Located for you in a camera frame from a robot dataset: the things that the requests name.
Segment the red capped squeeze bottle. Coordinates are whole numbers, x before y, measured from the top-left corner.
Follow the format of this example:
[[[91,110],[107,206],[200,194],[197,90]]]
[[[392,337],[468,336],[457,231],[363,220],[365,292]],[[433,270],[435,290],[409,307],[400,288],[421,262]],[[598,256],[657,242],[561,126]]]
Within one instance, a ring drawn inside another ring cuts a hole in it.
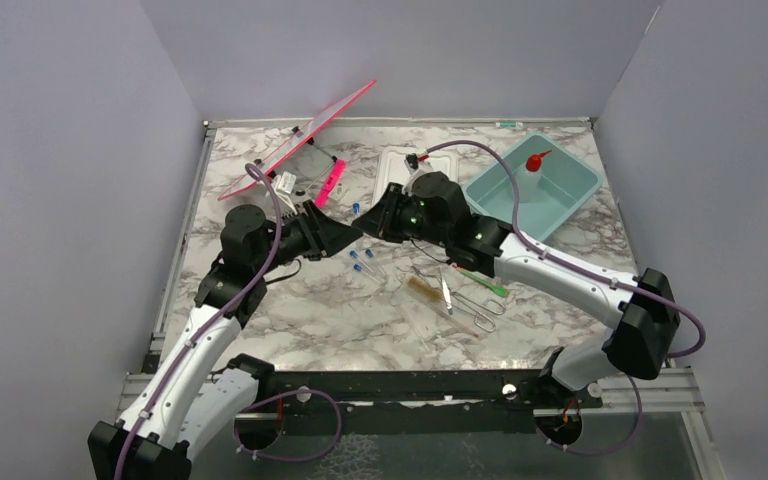
[[[542,178],[542,164],[551,150],[530,155],[524,165],[515,171],[519,191],[519,203],[527,203],[535,198]]]

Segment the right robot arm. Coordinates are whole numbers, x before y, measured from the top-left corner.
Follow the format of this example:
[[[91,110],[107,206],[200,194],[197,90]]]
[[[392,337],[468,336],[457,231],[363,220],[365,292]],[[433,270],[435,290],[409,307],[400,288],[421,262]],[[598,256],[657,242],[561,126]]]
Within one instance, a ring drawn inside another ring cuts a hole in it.
[[[389,184],[352,225],[390,243],[441,246],[460,267],[531,286],[600,321],[602,336],[550,356],[536,383],[549,406],[619,373],[654,380],[667,360],[679,318],[664,274],[605,269],[538,244],[509,223],[472,212],[462,188],[443,173],[423,174],[409,190]]]

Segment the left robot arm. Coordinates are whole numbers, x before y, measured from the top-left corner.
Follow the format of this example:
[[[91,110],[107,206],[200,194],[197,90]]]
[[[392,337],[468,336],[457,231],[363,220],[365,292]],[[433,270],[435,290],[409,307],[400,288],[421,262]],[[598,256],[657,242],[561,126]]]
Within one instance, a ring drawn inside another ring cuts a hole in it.
[[[89,435],[97,478],[186,479],[193,460],[236,413],[270,405],[274,368],[251,356],[215,385],[205,382],[265,297],[267,273],[297,258],[332,257],[363,235],[310,201],[302,207],[276,222],[251,204],[227,213],[220,258],[199,286],[184,332],[138,398]]]

